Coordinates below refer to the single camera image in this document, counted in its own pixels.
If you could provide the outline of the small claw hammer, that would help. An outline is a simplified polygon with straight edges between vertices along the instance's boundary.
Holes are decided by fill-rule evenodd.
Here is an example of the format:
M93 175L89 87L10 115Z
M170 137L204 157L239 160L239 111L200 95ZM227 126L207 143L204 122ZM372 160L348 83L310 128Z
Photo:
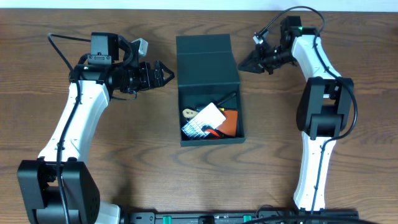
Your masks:
M220 101L218 101L216 103L217 107L220 107L222 104L226 103L227 101L233 99L236 96L236 92L232 92L229 95L225 96L224 98L222 98Z

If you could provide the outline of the black gift box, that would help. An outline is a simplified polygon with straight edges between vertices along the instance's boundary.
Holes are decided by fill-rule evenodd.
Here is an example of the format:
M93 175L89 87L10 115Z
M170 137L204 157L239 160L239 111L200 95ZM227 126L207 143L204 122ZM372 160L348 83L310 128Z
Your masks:
M241 144L246 140L244 115L241 103L241 82L231 48L229 34L185 35L176 37L178 112L180 127L187 120L182 111L195 109L209 103L216 104L225 96L236 92L236 96L220 107L238 112L235 138L191 140L180 133L180 145L209 146L219 144Z

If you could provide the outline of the blue precision screwdriver set case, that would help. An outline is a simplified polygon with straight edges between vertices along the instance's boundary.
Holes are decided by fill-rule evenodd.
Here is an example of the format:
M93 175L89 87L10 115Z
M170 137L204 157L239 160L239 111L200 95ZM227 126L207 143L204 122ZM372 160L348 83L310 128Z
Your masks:
M207 129L216 129L225 120L226 117L216 105L210 103L182 127L182 132L191 140L203 139L209 134Z

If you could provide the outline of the wooden handled orange scraper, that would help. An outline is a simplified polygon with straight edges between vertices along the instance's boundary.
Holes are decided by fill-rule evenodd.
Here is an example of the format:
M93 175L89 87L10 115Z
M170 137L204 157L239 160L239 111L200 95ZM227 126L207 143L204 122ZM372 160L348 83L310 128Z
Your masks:
M186 108L183 110L182 115L187 120L187 123L199 112ZM222 125L216 129L224 134L224 138L235 138L237 123L238 123L238 112L236 110L224 110L222 111L226 120Z

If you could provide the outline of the red handled cutting pliers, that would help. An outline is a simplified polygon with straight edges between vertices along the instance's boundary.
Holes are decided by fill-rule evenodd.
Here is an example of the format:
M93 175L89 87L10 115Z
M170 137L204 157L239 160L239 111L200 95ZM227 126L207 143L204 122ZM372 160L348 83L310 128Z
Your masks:
M224 134L217 129L205 129L204 133L206 134L206 139L222 139L224 138Z

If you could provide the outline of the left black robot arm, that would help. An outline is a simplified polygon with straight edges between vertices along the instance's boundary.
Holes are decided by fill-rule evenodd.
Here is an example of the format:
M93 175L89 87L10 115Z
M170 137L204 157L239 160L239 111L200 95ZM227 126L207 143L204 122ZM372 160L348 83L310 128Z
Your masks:
M165 86L174 72L162 62L144 61L147 42L109 32L93 32L91 50L69 66L68 100L47 145L17 170L31 223L127 223L119 206L101 200L87 162L98 121L114 91L122 100Z

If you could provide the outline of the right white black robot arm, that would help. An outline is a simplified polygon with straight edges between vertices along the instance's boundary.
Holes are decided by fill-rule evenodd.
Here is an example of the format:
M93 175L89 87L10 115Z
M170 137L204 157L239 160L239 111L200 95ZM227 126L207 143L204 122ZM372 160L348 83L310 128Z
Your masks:
M240 71L273 74L288 63L297 63L306 85L296 113L302 133L303 153L294 203L300 211L325 209L325 186L331 153L345 129L349 112L356 110L353 81L332 66L322 47L320 32L306 27L300 16L280 22L280 44L271 47L264 28L254 35L255 49L238 65Z

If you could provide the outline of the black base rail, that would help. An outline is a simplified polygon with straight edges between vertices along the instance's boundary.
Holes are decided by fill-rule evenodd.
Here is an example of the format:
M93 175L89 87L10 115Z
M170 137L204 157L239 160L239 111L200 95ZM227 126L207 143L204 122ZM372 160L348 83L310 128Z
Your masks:
M262 208L256 212L155 213L135 212L123 215L123 224L235 224L235 223L368 223L354 210L294 212L278 208Z

